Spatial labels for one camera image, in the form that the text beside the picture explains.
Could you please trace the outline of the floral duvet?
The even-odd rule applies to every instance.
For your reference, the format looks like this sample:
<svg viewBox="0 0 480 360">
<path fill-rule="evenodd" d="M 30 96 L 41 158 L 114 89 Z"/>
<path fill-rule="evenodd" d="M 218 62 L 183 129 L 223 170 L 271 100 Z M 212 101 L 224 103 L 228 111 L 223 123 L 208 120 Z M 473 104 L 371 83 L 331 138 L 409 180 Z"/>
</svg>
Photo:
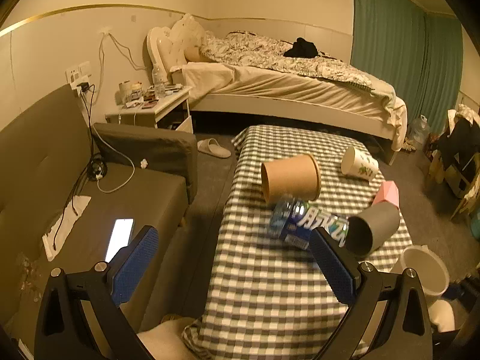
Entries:
<svg viewBox="0 0 480 360">
<path fill-rule="evenodd" d="M 342 82 L 367 91 L 374 90 L 374 85 L 366 74 L 342 60 L 321 52 L 312 58 L 286 56 L 285 53 L 292 49 L 293 44 L 288 41 L 235 31 L 223 38 L 207 32 L 200 52 L 217 63 L 263 68 L 301 77 Z"/>
</svg>

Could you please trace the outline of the dark grey sofa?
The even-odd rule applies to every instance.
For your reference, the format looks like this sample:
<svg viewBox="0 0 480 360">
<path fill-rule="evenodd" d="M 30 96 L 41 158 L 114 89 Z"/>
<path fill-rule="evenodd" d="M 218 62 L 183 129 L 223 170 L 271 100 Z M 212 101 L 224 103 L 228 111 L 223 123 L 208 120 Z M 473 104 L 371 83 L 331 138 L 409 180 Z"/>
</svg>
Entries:
<svg viewBox="0 0 480 360">
<path fill-rule="evenodd" d="M 164 257 L 173 252 L 198 189 L 191 133 L 128 124 L 87 125 L 62 86 L 1 131 L 1 327 L 27 347 L 50 272 L 90 269 L 114 224 L 151 225 L 159 248 L 131 300 L 134 330 L 154 328 L 174 294 Z"/>
</svg>

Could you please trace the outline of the white nightstand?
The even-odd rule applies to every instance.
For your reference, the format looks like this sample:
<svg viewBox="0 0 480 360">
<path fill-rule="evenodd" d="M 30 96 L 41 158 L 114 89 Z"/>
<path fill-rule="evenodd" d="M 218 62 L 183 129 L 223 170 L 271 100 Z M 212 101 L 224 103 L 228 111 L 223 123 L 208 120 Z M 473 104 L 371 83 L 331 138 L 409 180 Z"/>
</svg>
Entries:
<svg viewBox="0 0 480 360">
<path fill-rule="evenodd" d="M 106 122 L 193 133 L 190 91 L 191 87 L 184 86 L 156 102 L 144 102 L 131 108 L 121 106 L 117 111 L 106 113 Z"/>
</svg>

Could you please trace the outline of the chair with clothes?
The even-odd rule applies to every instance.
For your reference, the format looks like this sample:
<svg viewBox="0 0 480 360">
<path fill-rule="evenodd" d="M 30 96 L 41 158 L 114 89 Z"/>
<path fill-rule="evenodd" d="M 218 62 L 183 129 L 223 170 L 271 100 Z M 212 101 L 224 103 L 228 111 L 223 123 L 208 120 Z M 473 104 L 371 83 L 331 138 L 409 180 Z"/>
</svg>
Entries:
<svg viewBox="0 0 480 360">
<path fill-rule="evenodd" d="M 459 198 L 454 215 L 471 213 L 479 201 L 479 113 L 461 104 L 447 112 L 427 179 L 446 182 Z"/>
</svg>

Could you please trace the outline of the white bed frame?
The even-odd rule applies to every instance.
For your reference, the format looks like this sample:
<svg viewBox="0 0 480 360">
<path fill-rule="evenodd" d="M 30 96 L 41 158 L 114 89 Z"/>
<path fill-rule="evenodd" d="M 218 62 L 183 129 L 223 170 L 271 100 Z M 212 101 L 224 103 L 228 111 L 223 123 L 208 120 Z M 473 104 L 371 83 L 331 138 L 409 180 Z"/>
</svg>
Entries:
<svg viewBox="0 0 480 360">
<path fill-rule="evenodd" d="M 190 87 L 194 111 L 294 119 L 365 133 L 381 139 L 385 162 L 393 164 L 406 136 L 408 112 L 392 85 L 367 72 L 363 73 L 372 81 L 372 91 L 337 81 L 217 63 L 200 52 L 207 32 L 186 14 L 171 28 L 150 29 L 145 38 L 152 65 L 162 68 L 164 79 Z"/>
</svg>

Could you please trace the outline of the black clothing on bed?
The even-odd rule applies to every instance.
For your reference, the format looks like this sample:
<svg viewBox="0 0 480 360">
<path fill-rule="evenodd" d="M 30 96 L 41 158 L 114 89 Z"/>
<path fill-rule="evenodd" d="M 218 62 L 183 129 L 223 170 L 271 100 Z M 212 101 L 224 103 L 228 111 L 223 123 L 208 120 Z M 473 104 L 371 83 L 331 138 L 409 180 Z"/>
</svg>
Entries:
<svg viewBox="0 0 480 360">
<path fill-rule="evenodd" d="M 293 46 L 283 56 L 287 58 L 313 59 L 318 56 L 318 50 L 313 42 L 298 37 Z"/>
</svg>

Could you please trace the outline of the wall power outlet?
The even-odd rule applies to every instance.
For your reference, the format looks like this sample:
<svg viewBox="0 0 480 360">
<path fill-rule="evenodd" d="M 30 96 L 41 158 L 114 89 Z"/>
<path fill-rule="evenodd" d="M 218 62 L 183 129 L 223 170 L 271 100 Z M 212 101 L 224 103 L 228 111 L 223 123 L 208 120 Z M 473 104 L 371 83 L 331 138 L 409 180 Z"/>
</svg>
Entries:
<svg viewBox="0 0 480 360">
<path fill-rule="evenodd" d="M 78 65 L 68 67 L 65 70 L 65 76 L 71 89 L 79 92 L 82 84 L 90 85 L 92 76 L 90 61 L 84 61 Z"/>
</svg>

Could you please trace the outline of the beige plastic cup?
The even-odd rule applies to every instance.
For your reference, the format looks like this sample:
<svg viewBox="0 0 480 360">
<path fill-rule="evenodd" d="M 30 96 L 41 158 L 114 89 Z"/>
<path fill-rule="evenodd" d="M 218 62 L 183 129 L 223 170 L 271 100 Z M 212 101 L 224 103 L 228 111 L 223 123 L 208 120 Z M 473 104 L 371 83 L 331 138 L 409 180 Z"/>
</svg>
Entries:
<svg viewBox="0 0 480 360">
<path fill-rule="evenodd" d="M 391 268 L 391 273 L 401 274 L 406 268 L 412 268 L 417 273 L 428 307 L 448 289 L 448 269 L 442 259 L 426 245 L 408 246 Z"/>
</svg>

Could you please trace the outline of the pink faceted cup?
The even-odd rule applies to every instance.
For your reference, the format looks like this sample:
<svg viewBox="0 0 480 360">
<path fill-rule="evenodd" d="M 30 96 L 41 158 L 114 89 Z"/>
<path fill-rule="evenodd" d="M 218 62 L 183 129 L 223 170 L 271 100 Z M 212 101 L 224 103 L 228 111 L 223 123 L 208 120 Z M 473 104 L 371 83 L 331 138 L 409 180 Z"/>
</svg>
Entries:
<svg viewBox="0 0 480 360">
<path fill-rule="evenodd" d="M 373 205 L 378 203 L 391 203 L 397 209 L 400 208 L 400 193 L 393 180 L 385 180 L 373 200 Z"/>
</svg>

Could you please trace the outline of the blue drink bottle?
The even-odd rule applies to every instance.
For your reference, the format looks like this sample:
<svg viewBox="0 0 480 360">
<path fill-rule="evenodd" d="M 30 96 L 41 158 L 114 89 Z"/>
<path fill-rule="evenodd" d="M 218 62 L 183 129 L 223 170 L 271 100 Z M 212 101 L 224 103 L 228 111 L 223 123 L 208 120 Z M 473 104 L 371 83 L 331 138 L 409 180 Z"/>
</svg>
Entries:
<svg viewBox="0 0 480 360">
<path fill-rule="evenodd" d="M 345 217 L 286 195 L 275 206 L 268 230 L 275 238 L 301 250 L 307 250 L 312 231 L 316 228 L 326 230 L 340 247 L 345 245 L 349 228 Z"/>
</svg>

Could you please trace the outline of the green curtain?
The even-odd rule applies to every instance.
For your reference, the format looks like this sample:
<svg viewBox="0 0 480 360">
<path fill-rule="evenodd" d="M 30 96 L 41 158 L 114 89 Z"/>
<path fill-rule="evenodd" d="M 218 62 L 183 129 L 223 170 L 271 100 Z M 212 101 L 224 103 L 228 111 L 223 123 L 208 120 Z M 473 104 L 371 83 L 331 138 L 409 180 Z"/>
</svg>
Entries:
<svg viewBox="0 0 480 360">
<path fill-rule="evenodd" d="M 392 85 L 408 119 L 425 116 L 441 133 L 461 86 L 461 23 L 410 0 L 354 0 L 351 63 Z"/>
</svg>

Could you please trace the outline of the white floral paper cup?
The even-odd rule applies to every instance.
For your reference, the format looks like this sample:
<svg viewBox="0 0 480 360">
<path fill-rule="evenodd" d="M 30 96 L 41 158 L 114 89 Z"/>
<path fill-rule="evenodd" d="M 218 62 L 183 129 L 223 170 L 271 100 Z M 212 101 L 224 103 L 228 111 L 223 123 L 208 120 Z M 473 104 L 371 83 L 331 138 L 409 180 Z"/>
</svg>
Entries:
<svg viewBox="0 0 480 360">
<path fill-rule="evenodd" d="M 350 146 L 343 154 L 341 172 L 345 176 L 371 181 L 379 172 L 378 161 L 370 154 Z"/>
</svg>

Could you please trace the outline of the grey plastic cup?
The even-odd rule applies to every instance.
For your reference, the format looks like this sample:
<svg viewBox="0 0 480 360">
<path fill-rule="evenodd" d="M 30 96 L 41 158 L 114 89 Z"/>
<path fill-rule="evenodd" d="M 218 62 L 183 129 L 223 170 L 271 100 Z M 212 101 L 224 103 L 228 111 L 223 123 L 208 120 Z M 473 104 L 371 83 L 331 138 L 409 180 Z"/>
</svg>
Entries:
<svg viewBox="0 0 480 360">
<path fill-rule="evenodd" d="M 400 211 L 390 202 L 380 202 L 348 219 L 345 247 L 357 258 L 378 249 L 400 226 Z"/>
</svg>

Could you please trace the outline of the brown paper cup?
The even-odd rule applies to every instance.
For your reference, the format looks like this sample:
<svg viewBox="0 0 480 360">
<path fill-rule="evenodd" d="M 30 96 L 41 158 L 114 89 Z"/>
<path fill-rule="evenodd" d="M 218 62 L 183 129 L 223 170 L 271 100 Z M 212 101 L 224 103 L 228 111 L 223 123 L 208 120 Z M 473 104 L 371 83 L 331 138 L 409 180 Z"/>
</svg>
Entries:
<svg viewBox="0 0 480 360">
<path fill-rule="evenodd" d="M 286 195 L 308 201 L 320 196 L 320 165 L 311 154 L 264 162 L 260 174 L 267 204 L 275 204 Z"/>
</svg>

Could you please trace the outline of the clear water bottle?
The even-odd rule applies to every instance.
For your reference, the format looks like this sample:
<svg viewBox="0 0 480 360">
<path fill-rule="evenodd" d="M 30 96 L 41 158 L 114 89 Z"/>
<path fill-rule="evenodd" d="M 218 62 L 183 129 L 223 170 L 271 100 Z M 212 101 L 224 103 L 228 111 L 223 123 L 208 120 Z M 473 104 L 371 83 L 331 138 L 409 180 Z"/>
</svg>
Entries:
<svg viewBox="0 0 480 360">
<path fill-rule="evenodd" d="M 155 96 L 163 97 L 165 95 L 164 71 L 156 63 L 153 65 L 151 76 Z"/>
</svg>

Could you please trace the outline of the large water jug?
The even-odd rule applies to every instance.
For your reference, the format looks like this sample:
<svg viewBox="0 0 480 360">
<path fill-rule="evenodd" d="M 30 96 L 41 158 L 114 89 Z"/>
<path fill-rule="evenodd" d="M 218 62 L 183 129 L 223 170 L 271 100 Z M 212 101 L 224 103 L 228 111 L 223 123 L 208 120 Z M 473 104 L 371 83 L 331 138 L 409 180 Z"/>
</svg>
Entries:
<svg viewBox="0 0 480 360">
<path fill-rule="evenodd" d="M 415 149 L 421 150 L 430 133 L 430 125 L 428 119 L 424 115 L 420 115 L 411 122 L 408 133 L 408 143 Z"/>
</svg>

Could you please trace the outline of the beige slipper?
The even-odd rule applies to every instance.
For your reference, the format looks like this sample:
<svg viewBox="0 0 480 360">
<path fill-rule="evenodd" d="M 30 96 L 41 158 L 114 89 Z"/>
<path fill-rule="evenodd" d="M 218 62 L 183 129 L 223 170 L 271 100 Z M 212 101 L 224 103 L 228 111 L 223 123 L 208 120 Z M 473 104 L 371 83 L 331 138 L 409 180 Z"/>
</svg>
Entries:
<svg viewBox="0 0 480 360">
<path fill-rule="evenodd" d="M 215 138 L 201 140 L 198 142 L 197 147 L 198 152 L 215 158 L 226 159 L 231 156 L 230 150 L 221 146 Z"/>
</svg>

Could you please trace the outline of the smartphone lit screen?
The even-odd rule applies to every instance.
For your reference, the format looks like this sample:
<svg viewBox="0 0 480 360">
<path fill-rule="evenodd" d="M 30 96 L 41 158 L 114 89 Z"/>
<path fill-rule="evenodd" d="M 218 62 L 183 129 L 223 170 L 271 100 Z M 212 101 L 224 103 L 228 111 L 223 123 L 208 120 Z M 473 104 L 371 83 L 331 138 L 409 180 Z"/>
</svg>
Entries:
<svg viewBox="0 0 480 360">
<path fill-rule="evenodd" d="M 104 258 L 106 263 L 112 261 L 116 253 L 128 245 L 133 227 L 133 218 L 117 219 L 114 222 Z"/>
</svg>

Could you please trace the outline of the checkered tablecloth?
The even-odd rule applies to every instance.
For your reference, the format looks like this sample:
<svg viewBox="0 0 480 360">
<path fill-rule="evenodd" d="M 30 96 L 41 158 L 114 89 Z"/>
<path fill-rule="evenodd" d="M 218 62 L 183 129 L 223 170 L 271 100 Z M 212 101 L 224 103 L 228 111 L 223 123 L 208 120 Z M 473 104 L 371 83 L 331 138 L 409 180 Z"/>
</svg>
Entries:
<svg viewBox="0 0 480 360">
<path fill-rule="evenodd" d="M 368 208 L 384 175 L 345 177 L 345 150 L 355 139 L 292 127 L 257 125 L 233 139 L 238 156 L 224 208 L 208 299 L 182 332 L 201 359 L 310 359 L 346 312 L 309 252 L 269 233 L 272 214 L 262 189 L 262 163 L 311 154 L 320 165 L 317 205 L 351 216 Z"/>
</svg>

